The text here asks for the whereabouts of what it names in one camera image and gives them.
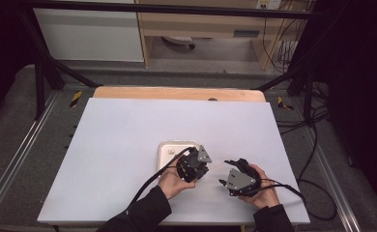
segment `black cable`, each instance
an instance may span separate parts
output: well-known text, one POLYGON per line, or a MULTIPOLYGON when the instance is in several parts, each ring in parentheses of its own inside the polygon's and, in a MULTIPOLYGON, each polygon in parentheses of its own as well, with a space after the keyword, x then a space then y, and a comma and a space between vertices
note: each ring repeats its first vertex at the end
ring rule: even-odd
POLYGON ((133 200, 131 201, 131 203, 129 204, 128 207, 130 207, 131 204, 133 204, 134 202, 136 202, 138 200, 138 198, 140 197, 141 193, 143 193, 144 189, 146 189, 146 187, 148 187, 150 184, 152 184, 152 182, 155 181, 157 179, 157 177, 159 175, 161 175, 165 171, 165 169, 167 169, 170 166, 171 163, 173 163, 174 160, 178 159, 184 152, 186 152, 188 150, 191 150, 191 149, 193 149, 193 148, 192 147, 187 147, 186 149, 184 149, 183 151, 181 151, 170 162, 168 162, 162 169, 160 169, 155 175, 153 175, 149 180, 147 180, 146 183, 143 184, 143 186, 140 188, 140 190, 134 196, 133 200))
POLYGON ((313 185, 317 188, 319 188, 320 190, 322 190, 325 194, 327 194, 327 196, 331 199, 331 202, 333 203, 333 214, 329 217, 320 217, 320 216, 317 216, 315 214, 313 214, 311 211, 309 210, 306 210, 308 212, 309 215, 313 216, 314 218, 317 218, 317 219, 320 219, 320 220, 332 220, 336 217, 338 211, 337 211, 337 206, 336 206, 336 203, 335 203, 335 200, 334 198, 331 196, 331 194, 324 188, 318 186, 317 184, 313 183, 313 182, 310 182, 308 180, 305 180, 305 179, 297 179, 297 183, 300 184, 300 182, 305 182, 307 184, 310 184, 310 185, 313 185))
POLYGON ((278 9, 281 10, 283 7, 285 7, 285 5, 287 5, 288 2, 290 2, 290 1, 284 1, 284 4, 282 4, 282 6, 279 6, 278 9))
POLYGON ((314 47, 315 46, 317 46, 318 44, 320 44, 323 40, 324 40, 324 38, 326 37, 326 36, 328 36, 328 34, 330 33, 330 31, 333 29, 333 27, 334 27, 334 25, 336 24, 336 22, 338 21, 338 19, 341 17, 341 15, 342 15, 342 13, 345 11, 345 9, 347 8, 347 6, 348 6, 348 4, 349 4, 349 2, 350 2, 351 0, 346 0, 345 1, 345 5, 342 7, 342 9, 340 10, 340 12, 338 13, 338 15, 335 17, 335 19, 334 19, 334 21, 331 23, 331 25, 325 30, 325 32, 318 38, 318 40, 316 40, 316 42, 309 48, 309 50, 305 53, 305 55, 302 57, 302 58, 300 58, 300 60, 298 60, 296 63, 295 63, 295 65, 294 65, 294 67, 297 67, 297 66, 299 66, 301 63, 302 63, 302 61, 304 60, 304 59, 308 59, 308 57, 310 56, 310 55, 312 55, 312 54, 314 54, 315 53, 315 49, 314 49, 314 47))
POLYGON ((278 66, 273 62, 273 59, 271 58, 270 54, 269 54, 268 51, 267 51, 267 48, 265 47, 265 33, 266 33, 266 28, 267 28, 267 18, 264 17, 263 48, 264 48, 264 51, 265 51, 265 53, 266 53, 268 59, 270 60, 270 63, 273 65, 274 69, 275 69, 277 72, 281 73, 281 70, 279 70, 280 67, 278 67, 278 66))
POLYGON ((309 184, 311 184, 311 185, 313 185, 313 186, 319 188, 320 190, 322 190, 323 192, 325 192, 325 193, 328 195, 328 197, 331 199, 331 201, 332 201, 332 203, 333 203, 333 214, 332 214, 330 217, 320 217, 320 216, 317 216, 317 215, 313 214, 313 213, 310 212, 309 210, 307 210, 307 211, 308 211, 308 213, 309 213, 311 216, 313 216, 314 218, 321 219, 321 220, 332 220, 332 219, 334 219, 334 218, 336 217, 336 214, 337 214, 337 207, 336 207, 336 203, 335 203, 333 197, 331 196, 331 194, 330 194, 326 189, 324 189, 324 188, 318 186, 317 184, 315 184, 315 183, 313 183, 313 182, 310 182, 310 181, 308 181, 308 180, 304 180, 304 179, 303 179, 303 175, 304 175, 306 169, 308 168, 308 166, 309 166, 309 164, 310 164, 310 162, 311 162, 311 160, 312 160, 312 158, 313 158, 313 156, 314 156, 314 154, 315 154, 315 150, 316 150, 316 147, 317 147, 317 144, 318 144, 318 132, 317 132, 317 129, 316 129, 316 126, 315 126, 315 123, 316 123, 316 122, 315 122, 315 114, 316 114, 317 110, 319 110, 319 109, 321 109, 321 108, 323 108, 323 107, 325 107, 325 105, 322 105, 322 106, 320 106, 320 107, 317 107, 317 108, 313 111, 313 113, 312 113, 312 117, 311 117, 311 119, 312 119, 312 129, 314 130, 314 136, 315 136, 315 138, 314 138, 314 145, 313 145, 313 148, 312 148, 312 152, 309 154, 309 158, 308 158, 308 160, 306 161, 306 163, 305 163, 305 165, 304 165, 303 170, 301 171, 299 177, 297 178, 297 184, 299 185, 300 182, 306 182, 306 183, 309 183, 309 184))
MULTIPOLYGON (((294 22, 296 22, 296 21, 297 21, 297 19, 294 19, 294 20, 292 20, 292 21, 287 25, 287 27, 284 29, 284 31, 282 31, 281 35, 279 36, 279 39, 281 39, 281 38, 283 37, 283 35, 285 34, 285 32, 288 30, 288 28, 289 28, 294 22)), ((296 31, 297 31, 297 33, 296 33, 296 41, 297 41, 298 38, 300 37, 302 26, 305 24, 305 21, 302 22, 301 20, 299 20, 299 22, 300 22, 299 25, 297 24, 297 22, 295 23, 296 31)), ((279 60, 283 60, 283 61, 285 61, 285 56, 287 56, 286 61, 289 62, 289 61, 291 60, 291 59, 290 59, 291 52, 293 51, 293 49, 295 49, 294 46, 296 46, 296 44, 297 44, 297 42, 289 42, 288 49, 285 48, 285 52, 282 53, 282 54, 280 55, 280 57, 279 57, 279 58, 284 57, 284 59, 279 59, 279 60)))
POLYGON ((304 175, 304 172, 306 171, 306 169, 308 168, 309 166, 309 163, 311 162, 312 158, 314 157, 314 154, 315 154, 315 150, 316 150, 316 147, 317 147, 317 143, 318 143, 318 132, 317 132, 317 129, 316 129, 316 126, 315 126, 315 114, 317 112, 318 109, 320 108, 323 108, 325 107, 325 105, 322 105, 320 107, 317 107, 313 113, 312 113, 312 129, 314 130, 314 146, 312 148, 312 152, 309 154, 309 157, 308 157, 308 160, 306 161, 305 165, 304 165, 304 168, 303 170, 301 171, 300 175, 298 176, 297 180, 300 180, 302 179, 303 175, 304 175))
MULTIPOLYGON (((331 196, 331 194, 324 188, 318 186, 317 184, 313 183, 313 182, 310 182, 308 180, 305 180, 303 179, 303 175, 308 167, 308 165, 310 164, 314 154, 315 154, 315 150, 316 150, 316 147, 317 147, 317 144, 318 144, 318 132, 317 132, 317 129, 316 129, 316 126, 315 126, 315 123, 323 120, 324 118, 327 118, 329 116, 329 112, 328 110, 324 110, 320 113, 317 114, 317 111, 321 108, 324 108, 326 107, 325 105, 321 105, 319 107, 317 107, 316 109, 314 109, 313 113, 312 113, 312 116, 310 118, 311 120, 311 124, 312 124, 312 128, 314 130, 314 145, 313 145, 313 148, 312 148, 312 151, 311 153, 309 154, 309 157, 308 157, 308 160, 306 161, 304 167, 303 167, 303 170, 301 171, 299 177, 296 179, 297 180, 297 184, 300 185, 300 182, 305 182, 305 183, 308 183, 308 184, 311 184, 315 187, 317 187, 318 189, 322 190, 323 192, 325 192, 325 194, 327 194, 327 196, 331 199, 332 201, 332 204, 333 204, 333 214, 329 217, 320 217, 320 216, 317 216, 315 214, 313 214, 310 210, 306 210, 308 212, 309 215, 313 216, 314 218, 317 218, 317 219, 321 219, 321 220, 332 220, 336 217, 337 215, 337 206, 336 206, 336 203, 334 201, 334 198, 331 196)), ((291 128, 291 130, 288 130, 288 131, 285 131, 285 132, 282 132, 281 135, 289 132, 289 131, 293 131, 293 130, 296 130, 298 128, 301 128, 301 127, 304 127, 306 126, 306 123, 307 123, 307 120, 304 120, 304 121, 297 121, 297 122, 289 122, 289 121, 277 121, 277 122, 280 122, 280 123, 288 123, 288 124, 291 124, 291 123, 295 123, 294 125, 279 125, 279 126, 284 126, 284 127, 288 127, 288 128, 291 128)))
POLYGON ((256 194, 256 193, 258 193, 259 191, 262 191, 262 190, 273 189, 273 188, 276 188, 276 187, 284 187, 284 188, 292 191, 294 194, 298 195, 303 200, 304 205, 306 204, 306 198, 305 198, 305 196, 303 196, 302 193, 300 193, 296 189, 292 188, 291 186, 284 185, 284 184, 282 184, 282 183, 280 183, 278 181, 272 180, 272 179, 259 179, 259 180, 261 180, 261 181, 264 181, 264 180, 266 180, 266 181, 272 181, 272 182, 275 182, 276 184, 275 185, 265 186, 265 187, 258 188, 258 189, 253 189, 253 190, 250 190, 250 191, 244 191, 243 194, 247 194, 247 195, 252 194, 252 195, 254 195, 254 194, 256 194))
MULTIPOLYGON (((290 0, 288 2, 285 2, 282 6, 279 7, 279 10, 282 9, 287 3, 288 4, 288 8, 286 9, 287 11, 289 10, 289 8, 291 7, 291 4, 294 0, 290 0)), ((284 35, 284 33, 288 30, 288 28, 290 27, 291 24, 293 24, 297 19, 295 18, 294 20, 292 20, 286 27, 285 29, 282 31, 281 35, 279 36, 279 41, 281 40, 282 36, 284 35)), ((282 49, 284 47, 284 42, 281 42, 281 46, 278 50, 278 54, 277 54, 277 61, 281 64, 281 73, 285 73, 285 66, 284 66, 284 62, 283 60, 281 60, 281 58, 284 56, 282 54, 282 49)))
MULTIPOLYGON (((315 118, 313 118, 312 122, 313 123, 320 122, 320 121, 328 118, 328 116, 329 116, 328 110, 323 111, 323 112, 319 113, 317 116, 315 116, 315 118)), ((278 122, 289 123, 289 124, 292 123, 292 122, 286 122, 286 121, 278 121, 278 122)), ((295 122, 294 125, 282 125, 282 124, 277 124, 277 125, 278 125, 279 128, 290 128, 290 130, 282 131, 280 133, 281 135, 283 135, 283 134, 286 134, 288 132, 302 128, 302 127, 306 126, 307 123, 308 123, 308 121, 300 121, 300 122, 295 122)))

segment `hand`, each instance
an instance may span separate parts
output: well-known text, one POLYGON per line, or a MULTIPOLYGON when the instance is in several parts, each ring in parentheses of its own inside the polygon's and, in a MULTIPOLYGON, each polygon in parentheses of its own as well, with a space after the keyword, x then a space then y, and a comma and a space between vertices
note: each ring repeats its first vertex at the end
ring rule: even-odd
POLYGON ((194 189, 195 187, 195 180, 187 183, 186 181, 182 180, 177 173, 176 165, 177 161, 180 159, 174 160, 170 167, 165 169, 165 171, 162 173, 158 186, 163 191, 165 197, 167 200, 173 198, 177 194, 179 194, 184 189, 194 189))
MULTIPOLYGON (((265 172, 259 168, 257 165, 250 164, 252 168, 254 168, 258 174, 260 174, 261 179, 269 179, 265 172)), ((261 181, 261 187, 267 187, 273 185, 274 182, 262 180, 261 181)), ((275 188, 268 188, 265 190, 259 191, 257 194, 249 197, 249 196, 239 196, 240 200, 244 200, 247 203, 253 204, 259 209, 262 209, 266 206, 273 207, 276 205, 279 205, 278 196, 276 195, 276 189, 275 188)))

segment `metal bracket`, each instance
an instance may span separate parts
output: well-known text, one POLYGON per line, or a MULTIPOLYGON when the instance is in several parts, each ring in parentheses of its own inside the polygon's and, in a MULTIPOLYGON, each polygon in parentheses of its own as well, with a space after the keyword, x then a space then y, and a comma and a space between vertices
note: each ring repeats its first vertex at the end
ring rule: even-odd
POLYGON ((228 174, 226 187, 232 190, 239 190, 253 184, 255 184, 254 178, 232 168, 228 174))
POLYGON ((200 162, 212 162, 212 159, 209 157, 209 154, 206 152, 203 145, 200 145, 197 160, 200 162))

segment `black plastic part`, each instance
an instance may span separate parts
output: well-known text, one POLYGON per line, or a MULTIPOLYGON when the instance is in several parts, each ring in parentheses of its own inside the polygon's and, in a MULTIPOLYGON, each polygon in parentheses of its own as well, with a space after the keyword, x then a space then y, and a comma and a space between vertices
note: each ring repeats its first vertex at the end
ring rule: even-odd
POLYGON ((236 166, 239 171, 245 173, 249 177, 252 177, 255 180, 255 184, 249 185, 247 187, 238 189, 238 190, 233 190, 230 189, 230 195, 231 196, 252 196, 255 194, 256 189, 261 188, 261 177, 260 174, 258 174, 257 171, 255 171, 252 167, 248 165, 248 162, 245 159, 239 159, 238 161, 233 161, 233 160, 226 160, 225 161, 228 164, 236 166))
POLYGON ((182 156, 177 162, 177 173, 188 183, 200 180, 209 171, 207 162, 200 162, 197 158, 198 150, 193 148, 188 156, 182 156))

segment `black sleeve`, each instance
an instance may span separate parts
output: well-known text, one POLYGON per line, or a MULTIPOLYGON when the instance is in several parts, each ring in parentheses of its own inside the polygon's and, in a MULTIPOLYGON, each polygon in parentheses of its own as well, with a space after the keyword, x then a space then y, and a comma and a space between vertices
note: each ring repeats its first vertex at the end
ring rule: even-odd
POLYGON ((294 228, 282 205, 264 207, 254 214, 258 232, 293 232, 294 228))
POLYGON ((155 187, 120 215, 106 222, 97 232, 150 232, 171 214, 171 208, 160 187, 155 187))

